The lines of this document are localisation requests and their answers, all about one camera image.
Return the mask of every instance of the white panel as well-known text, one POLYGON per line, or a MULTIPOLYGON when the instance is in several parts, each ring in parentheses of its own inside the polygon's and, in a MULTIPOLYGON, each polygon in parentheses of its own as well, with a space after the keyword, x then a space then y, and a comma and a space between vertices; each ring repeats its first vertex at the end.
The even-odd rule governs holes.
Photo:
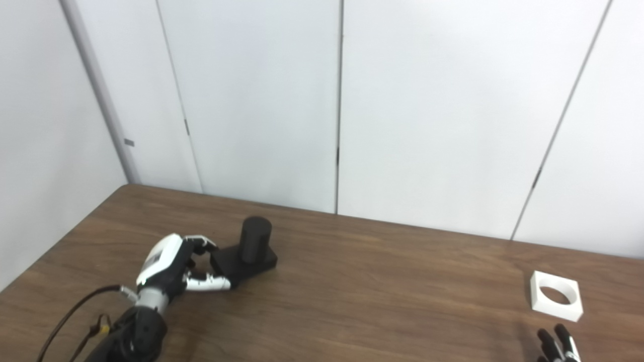
POLYGON ((57 1, 0 2, 0 290, 125 176, 57 1))
POLYGON ((644 257, 643 35, 613 1, 516 240, 644 257))
POLYGON ((339 1, 160 8, 204 192, 332 212, 339 1))
POLYGON ((509 238, 605 0, 346 0, 339 213, 509 238))
POLYGON ((137 182, 201 192, 155 0, 73 0, 137 182))

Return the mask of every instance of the wooden table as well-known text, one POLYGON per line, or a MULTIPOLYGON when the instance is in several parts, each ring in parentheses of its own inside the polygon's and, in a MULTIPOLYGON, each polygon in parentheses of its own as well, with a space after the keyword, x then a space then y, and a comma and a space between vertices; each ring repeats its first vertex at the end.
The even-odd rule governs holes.
MULTIPOLYGON (((584 362, 644 361, 642 260, 144 186, 120 188, 0 293, 0 360, 33 361, 89 291, 133 287, 161 237, 233 245, 250 215, 272 222, 277 269, 178 298, 160 361, 534 362, 536 331, 561 321, 531 310, 535 269, 579 281, 585 314, 566 325, 584 362)), ((127 306, 90 301, 46 361, 67 362, 99 313, 127 306)))

